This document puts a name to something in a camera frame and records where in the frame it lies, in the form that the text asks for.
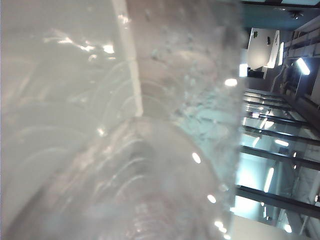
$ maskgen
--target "metal beam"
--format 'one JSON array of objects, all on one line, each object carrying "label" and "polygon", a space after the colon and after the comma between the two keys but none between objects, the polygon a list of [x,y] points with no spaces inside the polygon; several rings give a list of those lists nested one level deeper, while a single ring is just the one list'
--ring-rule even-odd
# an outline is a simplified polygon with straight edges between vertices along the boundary
[{"label": "metal beam", "polygon": [[258,97],[258,96],[248,96],[248,95],[244,95],[244,96],[246,98],[260,99],[262,101],[269,101],[269,102],[279,103],[279,104],[286,104],[287,103],[284,100],[268,99],[268,98],[263,98],[263,97]]},{"label": "metal beam", "polygon": [[255,101],[247,101],[247,100],[244,100],[244,102],[245,102],[246,104],[266,106],[266,107],[269,107],[269,108],[273,108],[273,109],[283,109],[283,110],[286,110],[286,111],[292,109],[291,107],[288,107],[288,106],[277,106],[277,105],[273,105],[273,104],[260,103],[260,102],[255,102]]},{"label": "metal beam", "polygon": [[[251,119],[257,119],[256,117],[252,116],[252,113],[247,112],[246,118],[251,118]],[[279,124],[289,124],[291,126],[297,126],[297,127],[310,127],[310,124],[306,121],[300,121],[300,120],[295,120],[295,119],[289,119],[289,118],[284,118],[280,116],[271,116],[271,115],[263,115],[260,114],[258,119],[268,119],[268,121],[273,121],[275,123]]]},{"label": "metal beam", "polygon": [[237,196],[251,199],[257,202],[271,205],[280,209],[293,211],[299,214],[320,219],[320,207],[297,201],[291,198],[275,195],[246,186],[237,186],[235,194]]},{"label": "metal beam", "polygon": [[271,159],[274,161],[284,162],[287,164],[297,165],[299,167],[320,171],[320,162],[311,161],[299,157],[290,157],[281,153],[261,150],[250,146],[242,146],[240,151],[244,154],[250,154],[265,159]]},{"label": "metal beam", "polygon": [[243,128],[247,132],[251,132],[251,133],[262,134],[262,135],[267,135],[267,136],[271,136],[271,137],[277,137],[280,139],[291,140],[291,141],[320,146],[320,140],[316,140],[316,139],[312,139],[312,138],[297,136],[297,135],[293,135],[293,134],[289,134],[289,133],[285,133],[285,132],[264,130],[264,129],[260,129],[260,128],[256,128],[256,127],[252,127],[252,126],[243,126]]}]

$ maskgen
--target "ceiling light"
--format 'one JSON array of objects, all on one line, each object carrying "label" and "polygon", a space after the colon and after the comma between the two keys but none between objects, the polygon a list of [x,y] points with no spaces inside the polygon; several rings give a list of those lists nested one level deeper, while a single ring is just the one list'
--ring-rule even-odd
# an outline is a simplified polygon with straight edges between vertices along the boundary
[{"label": "ceiling light", "polygon": [[193,153],[192,153],[192,157],[193,157],[193,160],[194,160],[197,164],[200,164],[200,163],[201,163],[201,159],[200,159],[199,155],[198,155],[196,152],[193,152]]},{"label": "ceiling light", "polygon": [[264,125],[266,124],[268,118],[263,119],[262,123],[260,124],[260,129],[262,129],[264,127]]},{"label": "ceiling light", "polygon": [[215,203],[217,202],[215,196],[213,196],[213,195],[211,195],[211,194],[209,194],[209,195],[206,196],[206,197],[207,197],[208,200],[209,200],[211,203],[213,203],[213,204],[215,204]]},{"label": "ceiling light", "polygon": [[238,84],[237,79],[229,78],[224,81],[224,85],[228,87],[235,87]]},{"label": "ceiling light", "polygon": [[214,225],[215,225],[217,228],[223,228],[223,227],[224,227],[224,224],[222,223],[222,221],[215,221],[215,222],[214,222]]},{"label": "ceiling light", "polygon": [[296,61],[296,63],[298,64],[303,75],[310,74],[310,70],[309,70],[308,66],[306,65],[305,61],[301,57]]},{"label": "ceiling light", "polygon": [[248,64],[243,63],[239,65],[239,77],[246,77],[248,75]]},{"label": "ceiling light", "polygon": [[275,169],[273,167],[271,167],[269,169],[269,172],[268,172],[268,175],[266,177],[265,184],[264,184],[264,188],[263,188],[265,193],[267,193],[269,191],[271,180],[272,180],[272,177],[274,175],[274,171],[275,171]]},{"label": "ceiling light", "polygon": [[265,206],[263,209],[263,218],[267,217],[267,207]]},{"label": "ceiling light", "polygon": [[280,44],[280,50],[279,50],[279,64],[278,66],[282,65],[282,62],[283,62],[283,58],[284,58],[284,45],[285,43],[282,42]]},{"label": "ceiling light", "polygon": [[226,240],[230,240],[230,239],[231,239],[231,236],[228,235],[228,234],[225,234],[223,237],[224,237],[224,239],[226,239]]},{"label": "ceiling light", "polygon": [[282,141],[282,140],[280,140],[280,139],[276,139],[276,140],[274,140],[274,142],[275,142],[276,144],[279,144],[279,145],[282,145],[282,146],[285,146],[285,147],[288,147],[288,146],[289,146],[289,143],[288,143],[288,142]]},{"label": "ceiling light", "polygon": [[253,147],[253,148],[257,145],[259,139],[260,139],[259,136],[255,138],[255,140],[254,140],[253,143],[252,143],[252,147]]},{"label": "ceiling light", "polygon": [[284,230],[285,230],[287,233],[292,233],[292,229],[291,229],[291,226],[290,226],[289,224],[284,225]]}]

